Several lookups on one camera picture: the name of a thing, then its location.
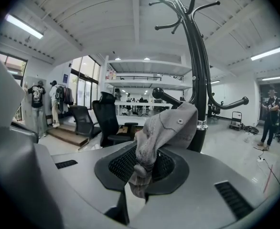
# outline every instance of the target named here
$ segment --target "white floor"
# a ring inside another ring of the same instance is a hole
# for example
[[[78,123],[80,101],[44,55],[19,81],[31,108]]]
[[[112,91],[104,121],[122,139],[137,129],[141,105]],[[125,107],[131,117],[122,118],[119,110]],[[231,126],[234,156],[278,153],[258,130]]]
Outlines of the white floor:
[[[252,181],[256,186],[260,187],[265,196],[280,192],[280,186],[274,175],[270,175],[270,170],[267,166],[268,163],[280,181],[280,143],[276,139],[272,141],[269,151],[262,152],[255,149],[259,148],[257,143],[262,138],[262,127],[257,127],[260,130],[258,135],[249,135],[244,131],[229,129],[228,120],[208,119],[207,123],[209,128],[202,149],[203,154],[221,160],[239,174]],[[101,134],[96,136],[88,145],[79,151],[77,146],[58,140],[50,135],[41,138],[39,143],[45,145],[51,155],[58,155],[98,149],[100,148],[100,137]],[[248,143],[244,141],[247,137],[249,137]],[[267,163],[257,162],[258,156],[261,154],[261,157],[266,159]]]

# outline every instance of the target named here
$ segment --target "stair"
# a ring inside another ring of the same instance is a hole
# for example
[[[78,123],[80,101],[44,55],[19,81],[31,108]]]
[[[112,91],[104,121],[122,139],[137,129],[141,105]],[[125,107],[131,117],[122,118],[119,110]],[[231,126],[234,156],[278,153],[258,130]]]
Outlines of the stair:
[[[57,128],[51,128],[47,130],[47,133],[64,142],[70,143],[78,147],[82,147],[89,141],[89,138],[86,136],[75,134],[74,130],[74,126],[60,125]]]

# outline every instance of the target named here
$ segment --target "graphic t-shirt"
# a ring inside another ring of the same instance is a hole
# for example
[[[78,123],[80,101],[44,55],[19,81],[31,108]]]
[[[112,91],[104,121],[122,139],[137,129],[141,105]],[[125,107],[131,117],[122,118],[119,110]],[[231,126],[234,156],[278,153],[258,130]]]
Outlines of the graphic t-shirt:
[[[32,86],[28,90],[29,94],[32,94],[32,107],[39,108],[43,105],[43,94],[45,89],[42,86]]]
[[[276,105],[279,106],[279,100],[277,97],[269,98],[267,102],[264,103],[266,107],[275,107]],[[278,119],[278,111],[277,110],[270,110],[266,114],[266,120],[271,121],[273,124],[277,122]]]

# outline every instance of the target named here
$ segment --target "ceiling light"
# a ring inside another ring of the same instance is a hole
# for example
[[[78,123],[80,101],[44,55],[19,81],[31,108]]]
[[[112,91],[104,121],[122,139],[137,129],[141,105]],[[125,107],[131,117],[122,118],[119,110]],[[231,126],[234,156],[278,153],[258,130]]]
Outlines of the ceiling light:
[[[251,57],[251,60],[254,61],[256,59],[261,59],[263,57],[266,57],[266,56],[269,56],[269,55],[272,55],[272,54],[275,54],[275,53],[278,53],[278,52],[280,52],[280,47],[276,48],[276,49],[273,49],[271,51],[268,51],[268,52],[264,52],[264,53],[259,54],[257,56]]]
[[[276,79],[280,79],[280,76],[279,77],[272,77],[272,78],[265,78],[265,79],[262,79],[263,81],[268,81],[268,80],[276,80]]]
[[[19,28],[27,31],[28,33],[32,34],[33,36],[37,37],[38,39],[41,39],[43,37],[43,35],[41,33],[39,33],[38,31],[36,31],[32,27],[26,25],[24,22],[15,18],[14,16],[12,16],[10,14],[6,15],[5,20],[14,24],[14,25],[16,25],[16,26],[18,26]]]
[[[16,72],[16,71],[8,71],[8,72],[11,74],[18,74],[18,72]]]

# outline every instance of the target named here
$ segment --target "shelf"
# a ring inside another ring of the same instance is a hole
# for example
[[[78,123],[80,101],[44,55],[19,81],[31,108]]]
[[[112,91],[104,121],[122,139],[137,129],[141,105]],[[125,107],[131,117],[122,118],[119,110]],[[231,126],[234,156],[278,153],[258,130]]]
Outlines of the shelf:
[[[184,76],[192,69],[179,63],[156,60],[110,60],[117,73],[157,73]]]
[[[155,88],[161,87],[162,89],[168,90],[186,90],[192,88],[192,85],[186,83],[166,83],[161,81],[147,81],[147,80],[105,80],[114,87],[124,87],[124,88]]]

